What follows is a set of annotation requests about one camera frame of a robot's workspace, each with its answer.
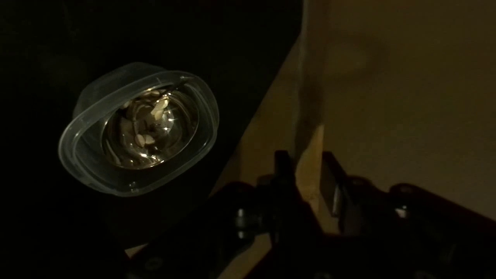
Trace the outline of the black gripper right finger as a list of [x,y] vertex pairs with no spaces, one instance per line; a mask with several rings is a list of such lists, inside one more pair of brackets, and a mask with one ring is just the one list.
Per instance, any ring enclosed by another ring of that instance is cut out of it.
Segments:
[[323,154],[321,193],[380,279],[496,279],[496,222],[411,184],[388,191]]

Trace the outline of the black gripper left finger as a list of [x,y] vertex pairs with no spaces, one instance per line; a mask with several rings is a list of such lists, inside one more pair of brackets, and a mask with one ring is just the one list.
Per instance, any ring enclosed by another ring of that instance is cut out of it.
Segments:
[[[226,218],[220,275],[231,279],[310,279],[310,208],[302,201],[293,160],[285,151],[275,154],[275,171],[256,187],[234,182],[222,191],[220,211]],[[244,253],[259,238],[270,247],[251,269],[237,269]]]

